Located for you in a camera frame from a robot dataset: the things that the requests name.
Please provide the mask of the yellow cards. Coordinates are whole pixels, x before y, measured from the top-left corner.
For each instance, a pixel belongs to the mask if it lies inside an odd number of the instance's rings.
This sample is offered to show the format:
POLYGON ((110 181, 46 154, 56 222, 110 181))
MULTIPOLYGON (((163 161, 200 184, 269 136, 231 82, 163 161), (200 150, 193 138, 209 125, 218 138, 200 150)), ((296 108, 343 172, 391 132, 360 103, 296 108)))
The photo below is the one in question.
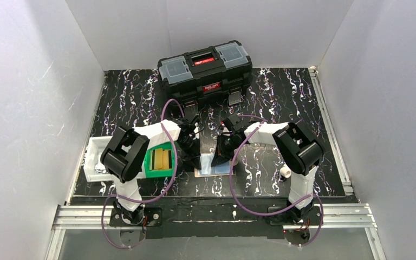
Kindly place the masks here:
POLYGON ((172 151, 170 149, 157 148, 151 151, 150 169, 152 171, 164 171, 172 168, 172 151))

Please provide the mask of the printed card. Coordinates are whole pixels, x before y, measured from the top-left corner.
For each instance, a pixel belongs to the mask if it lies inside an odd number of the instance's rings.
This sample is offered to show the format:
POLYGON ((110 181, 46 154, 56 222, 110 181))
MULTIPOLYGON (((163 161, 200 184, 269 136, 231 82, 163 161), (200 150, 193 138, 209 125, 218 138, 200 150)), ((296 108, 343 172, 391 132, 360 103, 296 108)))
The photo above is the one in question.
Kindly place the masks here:
POLYGON ((96 164, 94 170, 96 174, 107 174, 105 166, 101 163, 96 164))

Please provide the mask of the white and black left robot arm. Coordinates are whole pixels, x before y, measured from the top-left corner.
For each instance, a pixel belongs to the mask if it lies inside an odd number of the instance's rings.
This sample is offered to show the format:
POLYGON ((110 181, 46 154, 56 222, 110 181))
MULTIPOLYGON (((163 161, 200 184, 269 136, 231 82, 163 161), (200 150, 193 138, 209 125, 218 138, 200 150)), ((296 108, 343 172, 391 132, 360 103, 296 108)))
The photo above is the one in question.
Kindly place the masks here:
POLYGON ((144 171, 146 153, 164 143, 174 142, 165 159, 171 163, 171 171, 177 169, 177 163, 184 166, 201 168, 200 139, 196 129, 200 117, 187 119, 162 120, 160 123, 136 128, 119 127, 112 135, 101 154, 100 161, 112 176, 117 201, 113 206, 126 223, 140 225, 144 221, 144 202, 141 200, 137 176, 144 171))

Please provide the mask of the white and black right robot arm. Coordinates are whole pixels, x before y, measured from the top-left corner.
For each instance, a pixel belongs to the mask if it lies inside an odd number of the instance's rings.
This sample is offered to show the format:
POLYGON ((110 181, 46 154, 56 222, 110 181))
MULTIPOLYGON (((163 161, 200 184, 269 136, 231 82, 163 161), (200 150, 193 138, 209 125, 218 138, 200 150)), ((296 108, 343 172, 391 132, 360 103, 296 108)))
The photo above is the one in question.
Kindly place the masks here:
POLYGON ((275 145, 290 172, 287 206, 274 214, 300 221, 313 207, 313 185, 324 155, 323 145, 302 121, 267 123, 253 115, 232 114, 222 121, 226 132, 217 137, 211 166, 236 159, 245 144, 275 145))

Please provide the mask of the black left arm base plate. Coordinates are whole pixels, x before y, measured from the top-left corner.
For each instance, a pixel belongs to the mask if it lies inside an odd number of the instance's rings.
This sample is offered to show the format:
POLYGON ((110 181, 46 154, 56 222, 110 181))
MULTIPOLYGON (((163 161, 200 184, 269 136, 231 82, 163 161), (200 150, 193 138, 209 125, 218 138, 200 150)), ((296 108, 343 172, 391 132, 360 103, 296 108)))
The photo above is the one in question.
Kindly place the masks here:
POLYGON ((109 217, 109 226, 161 226, 163 222, 163 210, 159 207, 138 207, 135 211, 122 208, 113 208, 109 217))

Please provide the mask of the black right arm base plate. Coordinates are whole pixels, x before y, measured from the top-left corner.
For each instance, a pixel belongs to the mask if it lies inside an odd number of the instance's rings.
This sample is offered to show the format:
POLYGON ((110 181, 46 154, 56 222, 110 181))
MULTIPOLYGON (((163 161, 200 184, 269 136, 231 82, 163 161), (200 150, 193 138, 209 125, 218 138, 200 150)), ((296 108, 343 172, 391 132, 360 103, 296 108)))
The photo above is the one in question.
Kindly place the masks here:
POLYGON ((294 209, 285 213, 269 216, 265 218, 267 224, 271 226, 283 226, 285 229, 306 230, 308 228, 317 228, 321 221, 321 209, 314 205, 303 216, 297 216, 294 209))

